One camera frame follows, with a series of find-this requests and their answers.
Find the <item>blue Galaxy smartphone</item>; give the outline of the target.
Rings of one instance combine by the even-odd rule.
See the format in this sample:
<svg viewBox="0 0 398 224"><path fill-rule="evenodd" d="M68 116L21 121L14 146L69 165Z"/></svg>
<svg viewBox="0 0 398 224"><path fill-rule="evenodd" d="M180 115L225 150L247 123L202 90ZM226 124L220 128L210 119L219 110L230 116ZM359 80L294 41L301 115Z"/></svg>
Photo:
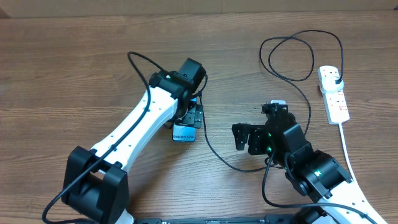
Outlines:
<svg viewBox="0 0 398 224"><path fill-rule="evenodd" d="M197 99L194 98L190 100L190 104L188 109L192 109L193 106L197 105ZM184 121L186 118L191 119L192 113L188 112L186 115L182 118L182 121ZM172 139L173 141L176 142L195 142L196 140L196 129L191 126L184 126L182 125L183 122L181 123L175 123L173 125L173 132L172 132Z"/></svg>

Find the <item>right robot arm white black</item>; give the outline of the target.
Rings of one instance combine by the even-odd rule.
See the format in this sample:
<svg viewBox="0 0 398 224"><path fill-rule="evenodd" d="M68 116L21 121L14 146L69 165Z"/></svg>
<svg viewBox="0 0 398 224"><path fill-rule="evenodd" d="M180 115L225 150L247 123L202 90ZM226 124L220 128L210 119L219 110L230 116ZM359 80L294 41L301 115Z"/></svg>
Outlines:
<svg viewBox="0 0 398 224"><path fill-rule="evenodd" d="M263 125L232 126L237 150L248 145L251 155L266 154L285 169L294 189L311 203L284 204L296 208L292 223L384 223L366 200L359 185L331 155L313 150L295 116L267 112Z"/></svg>

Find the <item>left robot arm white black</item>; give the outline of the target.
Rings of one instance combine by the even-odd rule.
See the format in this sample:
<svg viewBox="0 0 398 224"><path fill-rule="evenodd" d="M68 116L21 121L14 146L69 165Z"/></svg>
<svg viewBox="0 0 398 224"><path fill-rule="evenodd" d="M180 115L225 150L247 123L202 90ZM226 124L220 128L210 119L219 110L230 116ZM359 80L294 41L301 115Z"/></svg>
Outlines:
<svg viewBox="0 0 398 224"><path fill-rule="evenodd" d="M173 139L194 141L203 107L194 93L206 75L203 66L186 59L179 71L159 71L133 111L102 141L69 155L62 202L90 223L134 223L128 213L128 173L153 135L167 122Z"/></svg>

